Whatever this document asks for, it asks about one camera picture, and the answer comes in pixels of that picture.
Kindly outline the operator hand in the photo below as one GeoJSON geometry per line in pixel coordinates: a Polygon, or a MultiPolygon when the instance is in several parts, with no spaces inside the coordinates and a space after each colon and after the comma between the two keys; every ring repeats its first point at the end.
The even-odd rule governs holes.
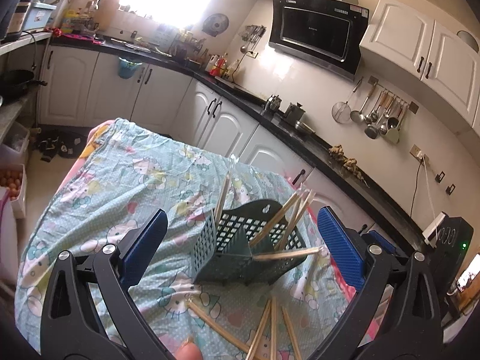
{"type": "Polygon", "coordinates": [[[176,360],[203,360],[203,354],[193,339],[189,337],[176,350],[175,358],[176,360]]]}

